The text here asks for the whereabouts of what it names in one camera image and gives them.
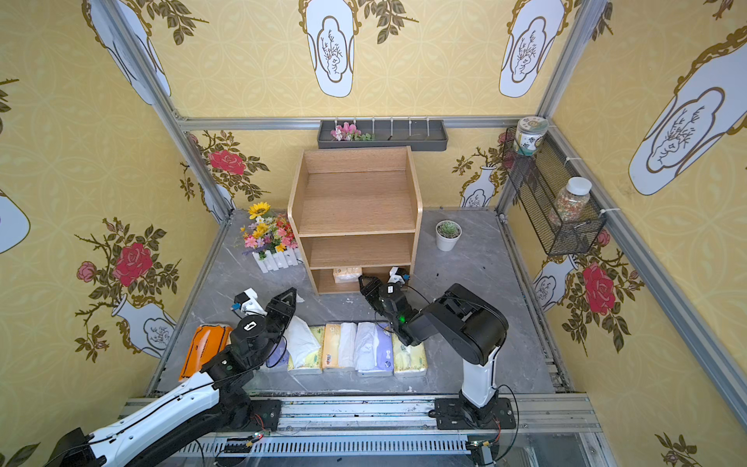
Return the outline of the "peach tissue pack bottom shelf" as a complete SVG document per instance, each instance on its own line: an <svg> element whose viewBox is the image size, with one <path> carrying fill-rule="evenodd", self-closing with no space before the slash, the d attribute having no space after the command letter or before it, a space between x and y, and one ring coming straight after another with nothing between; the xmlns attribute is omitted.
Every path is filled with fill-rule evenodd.
<svg viewBox="0 0 747 467"><path fill-rule="evenodd" d="M333 278L336 284L354 283L363 274L359 267L336 268L333 270Z"/></svg>

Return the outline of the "yellow tissue pack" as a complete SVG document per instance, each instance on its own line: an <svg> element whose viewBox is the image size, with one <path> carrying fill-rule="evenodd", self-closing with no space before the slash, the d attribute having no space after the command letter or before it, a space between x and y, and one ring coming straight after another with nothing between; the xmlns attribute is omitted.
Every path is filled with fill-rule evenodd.
<svg viewBox="0 0 747 467"><path fill-rule="evenodd" d="M290 355L288 371L291 374L314 375L322 373L324 336L324 326L309 326L299 317L292 318L284 334Z"/></svg>

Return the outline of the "white purple tissue pack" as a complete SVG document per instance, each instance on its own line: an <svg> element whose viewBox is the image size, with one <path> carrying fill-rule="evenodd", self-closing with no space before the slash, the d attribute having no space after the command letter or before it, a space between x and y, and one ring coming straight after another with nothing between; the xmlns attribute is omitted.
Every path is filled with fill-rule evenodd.
<svg viewBox="0 0 747 467"><path fill-rule="evenodd" d="M363 377L386 377L394 373L392 336L375 322L357 325L354 348L356 372Z"/></svg>

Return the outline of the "yellow floral pack bottom shelf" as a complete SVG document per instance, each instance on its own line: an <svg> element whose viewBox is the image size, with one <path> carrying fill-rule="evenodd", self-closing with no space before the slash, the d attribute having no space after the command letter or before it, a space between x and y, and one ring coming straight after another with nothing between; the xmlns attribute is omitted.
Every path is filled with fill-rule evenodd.
<svg viewBox="0 0 747 467"><path fill-rule="evenodd" d="M396 377L415 377L427 373L428 361L425 344L406 346L396 336L392 336L394 354L394 375Z"/></svg>

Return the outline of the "orange tissue pack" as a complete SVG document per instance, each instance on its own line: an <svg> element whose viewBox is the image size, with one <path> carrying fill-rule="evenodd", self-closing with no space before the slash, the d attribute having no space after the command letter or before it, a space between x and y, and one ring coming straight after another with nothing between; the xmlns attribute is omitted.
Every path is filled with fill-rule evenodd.
<svg viewBox="0 0 747 467"><path fill-rule="evenodd" d="M223 324L198 326L191 340L179 381L182 383L198 373L203 365L223 351L231 341L231 332L233 328Z"/></svg>

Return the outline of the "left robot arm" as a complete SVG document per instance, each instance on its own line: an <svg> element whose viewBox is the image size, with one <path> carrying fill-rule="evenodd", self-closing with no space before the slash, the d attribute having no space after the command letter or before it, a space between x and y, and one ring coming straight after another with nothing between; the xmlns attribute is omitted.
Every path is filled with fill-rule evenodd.
<svg viewBox="0 0 747 467"><path fill-rule="evenodd" d="M244 387L281 344L297 309L297 291L244 315L230 343L192 377L146 407L86 434L76 428L56 444L51 466L156 466L221 428L274 430L281 404L251 400Z"/></svg>

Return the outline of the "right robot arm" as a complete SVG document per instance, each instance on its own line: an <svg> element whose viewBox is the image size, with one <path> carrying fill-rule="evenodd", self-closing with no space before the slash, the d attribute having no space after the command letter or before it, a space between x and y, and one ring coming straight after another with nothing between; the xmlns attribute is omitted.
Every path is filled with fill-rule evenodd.
<svg viewBox="0 0 747 467"><path fill-rule="evenodd" d="M496 307L459 283L422 309L413 307L402 285L374 276L358 278L360 292L406 346L441 336L463 362L462 407L473 420L495 405L495 359L509 331L508 319Z"/></svg>

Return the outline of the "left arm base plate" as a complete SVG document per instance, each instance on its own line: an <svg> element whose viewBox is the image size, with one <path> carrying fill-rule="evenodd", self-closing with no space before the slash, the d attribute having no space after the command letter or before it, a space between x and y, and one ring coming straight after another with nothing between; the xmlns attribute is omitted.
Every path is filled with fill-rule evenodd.
<svg viewBox="0 0 747 467"><path fill-rule="evenodd" d="M239 424L241 431L274 432L278 428L282 402L279 399L253 399Z"/></svg>

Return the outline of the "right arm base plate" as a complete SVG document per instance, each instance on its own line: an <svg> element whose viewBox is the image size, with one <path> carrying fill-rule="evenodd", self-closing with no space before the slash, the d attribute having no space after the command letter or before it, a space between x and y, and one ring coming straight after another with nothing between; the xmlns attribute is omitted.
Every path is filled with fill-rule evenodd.
<svg viewBox="0 0 747 467"><path fill-rule="evenodd" d="M517 427L512 402L497 395L482 408L462 396L436 399L428 416L436 420L439 430L497 430Z"/></svg>

